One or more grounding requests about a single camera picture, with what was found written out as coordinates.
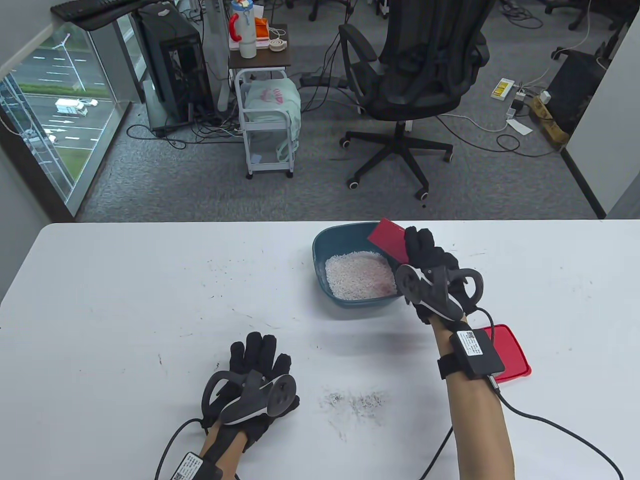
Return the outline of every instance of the road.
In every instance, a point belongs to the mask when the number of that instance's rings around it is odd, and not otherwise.
[[[69,51],[68,54],[73,63],[63,49],[37,49],[12,70],[13,77],[19,84],[59,86],[75,86],[80,77],[85,88],[105,87],[102,70],[92,53]]]
[[[97,106],[87,107],[86,116],[61,115],[56,109],[58,97],[25,96],[42,127],[56,136],[56,148],[93,150],[113,112],[113,102],[100,100]]]

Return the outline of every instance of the white table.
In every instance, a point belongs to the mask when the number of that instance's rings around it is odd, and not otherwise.
[[[311,243],[333,224],[46,227],[0,307],[1,477],[153,478],[228,347],[258,329],[291,354],[301,405],[244,456],[243,480],[418,478],[450,425],[433,334],[402,300],[341,310],[324,296]],[[640,222],[418,226],[482,272],[481,304],[520,341],[533,374],[505,398],[638,478]],[[615,478],[574,439],[506,418],[519,480]],[[187,428],[161,478],[203,440]],[[457,477],[451,442],[433,479]]]

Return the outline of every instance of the red handle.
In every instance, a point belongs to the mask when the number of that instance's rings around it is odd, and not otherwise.
[[[229,19],[229,35],[234,42],[242,41],[242,37],[236,33],[236,22],[240,18],[237,13],[234,13]]]

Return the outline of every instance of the qr code label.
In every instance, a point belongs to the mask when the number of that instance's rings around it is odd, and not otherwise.
[[[198,457],[193,452],[189,452],[184,456],[182,462],[180,463],[180,466],[177,468],[171,479],[193,480],[193,478],[196,476],[196,473],[198,473],[198,470],[200,470],[201,466],[202,458]]]
[[[482,355],[482,349],[476,339],[476,335],[472,330],[458,332],[458,338],[462,347],[465,349],[467,356]]]

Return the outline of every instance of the red plastic lid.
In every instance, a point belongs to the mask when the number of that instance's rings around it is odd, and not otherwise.
[[[483,330],[491,338],[491,327],[488,326]],[[494,345],[505,367],[504,373],[495,378],[497,383],[531,375],[531,367],[524,356],[524,352],[508,326],[503,324],[495,326]]]
[[[404,228],[383,218],[369,235],[369,241],[401,264],[409,263],[404,244]]]

